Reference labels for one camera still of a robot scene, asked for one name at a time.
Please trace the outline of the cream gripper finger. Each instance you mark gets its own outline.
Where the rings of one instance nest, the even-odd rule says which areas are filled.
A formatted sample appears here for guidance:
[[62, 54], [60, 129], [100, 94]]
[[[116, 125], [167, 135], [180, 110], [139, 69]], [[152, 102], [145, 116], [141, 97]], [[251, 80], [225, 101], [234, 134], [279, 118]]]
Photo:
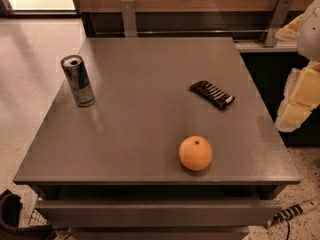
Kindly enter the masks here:
[[293, 68], [288, 75], [275, 127], [280, 132], [293, 132], [319, 105], [320, 63], [311, 61], [302, 70]]
[[298, 39], [298, 33], [300, 29], [300, 23], [302, 21], [303, 15], [295, 17], [288, 24], [280, 28], [275, 37], [280, 41], [296, 41]]

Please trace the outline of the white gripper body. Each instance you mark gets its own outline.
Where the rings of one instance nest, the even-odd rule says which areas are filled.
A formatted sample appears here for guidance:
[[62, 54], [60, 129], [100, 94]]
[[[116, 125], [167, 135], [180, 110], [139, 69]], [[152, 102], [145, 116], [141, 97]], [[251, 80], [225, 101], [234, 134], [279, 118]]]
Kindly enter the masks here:
[[310, 61], [320, 60], [320, 0], [314, 0], [303, 13], [297, 51]]

